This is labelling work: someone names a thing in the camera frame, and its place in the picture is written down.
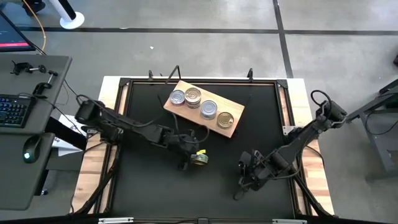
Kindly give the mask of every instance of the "wooden table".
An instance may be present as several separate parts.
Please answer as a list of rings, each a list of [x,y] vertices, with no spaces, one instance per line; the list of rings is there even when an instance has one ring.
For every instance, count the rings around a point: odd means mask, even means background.
[[[119,79],[122,77],[104,77],[101,91],[99,93],[99,100],[102,101],[108,108],[114,108],[116,102],[116,95],[119,89]],[[305,126],[307,123],[312,121],[312,114],[310,111],[310,105],[308,103],[307,91],[305,89],[304,80],[301,78],[291,78],[287,79],[289,86],[290,103],[292,105],[292,111],[294,116],[294,121],[296,126]],[[121,104],[119,107],[119,113],[124,110],[124,102],[127,95],[127,87],[123,89]],[[281,92],[281,102],[284,111],[284,119],[288,121],[287,109],[284,100],[284,94]],[[99,143],[99,136],[92,137],[87,147],[94,146]],[[309,144],[317,151],[319,151],[318,141],[313,141]],[[81,165],[80,175],[76,185],[75,194],[73,196],[72,205],[75,210],[78,210],[83,206],[87,199],[94,192],[95,188],[98,186],[101,175],[101,168],[103,166],[104,155],[105,155],[105,145],[98,146],[93,150],[88,151],[83,159]],[[114,158],[114,153],[116,149],[112,150],[111,158],[109,160],[108,167]],[[326,180],[325,171],[323,169],[322,160],[314,152],[305,149],[303,152],[303,167],[305,178],[307,181],[307,186],[311,190],[312,194],[317,198],[317,200],[322,204],[323,208],[329,213],[333,214],[333,206],[331,204],[328,183]],[[301,190],[296,185],[298,201],[300,204],[300,209],[305,213],[305,207],[303,202],[303,195]],[[100,211],[102,212],[106,206],[106,200],[108,198],[109,183],[104,190],[102,203]]]

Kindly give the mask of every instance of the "keyboard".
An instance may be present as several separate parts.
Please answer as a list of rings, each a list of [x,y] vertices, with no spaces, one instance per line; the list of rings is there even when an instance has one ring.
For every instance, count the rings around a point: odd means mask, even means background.
[[[0,94],[0,127],[23,128],[34,102],[31,96]]]

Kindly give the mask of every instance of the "computer mouse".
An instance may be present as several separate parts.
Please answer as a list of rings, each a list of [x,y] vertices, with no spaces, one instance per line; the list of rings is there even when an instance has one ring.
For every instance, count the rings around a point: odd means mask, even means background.
[[[40,156],[40,142],[42,138],[39,135],[34,135],[26,140],[24,144],[24,149],[22,150],[22,156],[24,162],[33,163]]]

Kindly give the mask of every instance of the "yellow label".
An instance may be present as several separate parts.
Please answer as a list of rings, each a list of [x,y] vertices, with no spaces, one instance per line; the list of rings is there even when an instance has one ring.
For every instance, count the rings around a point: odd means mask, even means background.
[[[204,154],[204,153],[206,153],[206,149],[202,149],[202,150],[197,151],[197,155]]]

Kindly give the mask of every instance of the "white stand base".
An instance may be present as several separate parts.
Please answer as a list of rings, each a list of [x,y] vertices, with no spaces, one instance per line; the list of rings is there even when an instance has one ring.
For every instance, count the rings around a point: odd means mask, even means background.
[[[83,16],[83,14],[80,12],[75,13],[76,18],[71,22],[67,22],[63,18],[61,18],[60,24],[64,29],[75,29],[77,27],[80,27],[84,23],[85,17]]]

